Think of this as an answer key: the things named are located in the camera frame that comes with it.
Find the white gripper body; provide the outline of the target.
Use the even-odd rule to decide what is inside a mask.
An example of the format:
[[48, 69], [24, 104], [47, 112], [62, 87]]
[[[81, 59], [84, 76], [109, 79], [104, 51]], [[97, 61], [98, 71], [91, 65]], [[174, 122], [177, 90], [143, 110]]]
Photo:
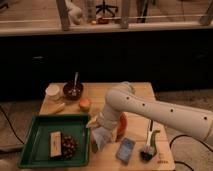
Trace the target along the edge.
[[111, 141], [110, 121], [102, 116], [94, 116], [86, 125], [91, 129], [91, 134], [98, 149], [103, 149]]

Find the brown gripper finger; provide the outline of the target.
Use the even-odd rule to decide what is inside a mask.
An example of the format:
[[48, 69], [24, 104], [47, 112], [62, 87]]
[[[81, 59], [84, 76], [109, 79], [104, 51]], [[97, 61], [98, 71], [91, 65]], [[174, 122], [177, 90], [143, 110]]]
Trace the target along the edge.
[[98, 152], [98, 146], [97, 143], [95, 141], [91, 141], [91, 148], [92, 148], [92, 152], [93, 153], [97, 153]]

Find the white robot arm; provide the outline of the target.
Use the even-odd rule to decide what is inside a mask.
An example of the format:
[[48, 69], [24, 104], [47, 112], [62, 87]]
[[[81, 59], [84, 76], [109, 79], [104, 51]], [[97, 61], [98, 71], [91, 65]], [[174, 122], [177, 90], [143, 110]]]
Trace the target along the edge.
[[112, 142], [112, 131], [123, 112], [141, 115], [213, 146], [213, 111], [138, 97], [131, 83], [122, 82], [106, 91], [94, 126], [88, 123], [97, 150]]

